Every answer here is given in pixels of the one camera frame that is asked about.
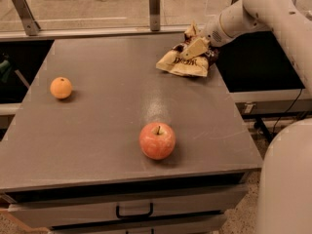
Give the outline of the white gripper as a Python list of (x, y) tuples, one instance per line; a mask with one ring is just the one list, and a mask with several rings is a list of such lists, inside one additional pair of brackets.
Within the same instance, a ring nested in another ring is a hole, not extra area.
[(213, 47), (222, 47), (234, 40), (222, 28), (220, 15), (211, 18), (200, 31), (200, 36), (190, 42), (190, 44), (181, 52), (183, 59), (189, 60), (200, 56)]

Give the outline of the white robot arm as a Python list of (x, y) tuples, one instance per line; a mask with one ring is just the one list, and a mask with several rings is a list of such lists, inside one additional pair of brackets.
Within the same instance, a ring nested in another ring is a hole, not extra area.
[[(203, 30), (214, 47), (269, 29), (312, 94), (312, 21), (293, 0), (239, 0)], [(312, 120), (280, 131), (263, 161), (254, 234), (312, 234)]]

